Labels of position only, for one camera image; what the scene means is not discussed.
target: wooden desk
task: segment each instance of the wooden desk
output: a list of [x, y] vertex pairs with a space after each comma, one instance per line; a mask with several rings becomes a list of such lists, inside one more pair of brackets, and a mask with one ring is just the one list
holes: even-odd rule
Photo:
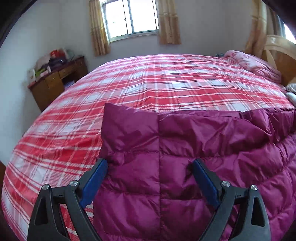
[[34, 84], [30, 84], [28, 88], [32, 92], [39, 109], [44, 111], [63, 93], [65, 82], [68, 80], [77, 82], [87, 74], [88, 71], [84, 56], [81, 56], [52, 71], [49, 75], [42, 77]]

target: pink blanket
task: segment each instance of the pink blanket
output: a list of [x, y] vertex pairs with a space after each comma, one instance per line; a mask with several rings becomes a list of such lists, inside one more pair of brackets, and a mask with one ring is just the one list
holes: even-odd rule
[[224, 57], [238, 63], [244, 69], [257, 76], [262, 76], [277, 84], [281, 83], [281, 72], [262, 59], [234, 50], [227, 51]]

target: window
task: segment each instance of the window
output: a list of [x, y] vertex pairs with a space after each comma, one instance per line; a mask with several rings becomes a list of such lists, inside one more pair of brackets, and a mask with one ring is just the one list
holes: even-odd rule
[[158, 30], [155, 0], [107, 0], [102, 6], [110, 41]]
[[288, 28], [287, 25], [285, 25], [285, 33], [286, 33], [286, 39], [290, 40], [291, 42], [296, 44], [295, 37], [294, 37], [294, 35], [292, 34], [292, 32], [290, 31], [290, 29]]

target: gray cloth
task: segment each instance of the gray cloth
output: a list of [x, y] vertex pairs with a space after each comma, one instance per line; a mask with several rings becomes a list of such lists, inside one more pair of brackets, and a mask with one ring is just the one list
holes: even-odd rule
[[296, 94], [296, 83], [288, 84], [286, 87], [283, 88], [286, 91], [292, 92]]
[[289, 99], [289, 101], [296, 107], [296, 95], [294, 93], [287, 92], [286, 96]]

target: window frame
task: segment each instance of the window frame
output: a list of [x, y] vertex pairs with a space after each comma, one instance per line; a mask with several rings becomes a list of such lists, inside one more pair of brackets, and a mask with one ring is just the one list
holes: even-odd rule
[[[127, 38], [134, 38], [134, 37], [138, 37], [138, 36], [147, 36], [147, 35], [157, 35], [158, 34], [158, 29], [156, 30], [147, 30], [147, 31], [139, 31], [139, 32], [135, 32], [134, 31], [134, 27], [133, 27], [133, 17], [131, 14], [131, 5], [130, 5], [130, 0], [127, 0], [128, 2], [128, 9], [129, 9], [129, 14], [130, 14], [130, 18], [131, 18], [131, 28], [132, 28], [132, 33], [131, 34], [124, 34], [124, 35], [120, 35], [120, 36], [116, 36], [111, 38], [110, 37], [110, 33], [109, 33], [109, 29], [108, 29], [108, 25], [107, 25], [107, 19], [106, 19], [106, 5], [108, 3], [112, 3], [112, 2], [116, 2], [116, 1], [121, 1], [123, 3], [123, 0], [105, 0], [105, 1], [101, 1], [101, 5], [102, 5], [102, 12], [103, 12], [103, 19], [104, 19], [104, 24], [106, 27], [106, 33], [109, 39], [109, 42], [114, 42], [114, 41], [118, 41], [121, 39], [127, 39]], [[156, 24], [156, 18], [157, 18], [157, 6], [156, 6], [156, 1], [155, 1], [155, 9], [156, 12], [154, 11], [154, 16], [155, 16], [155, 27], [157, 27]]]

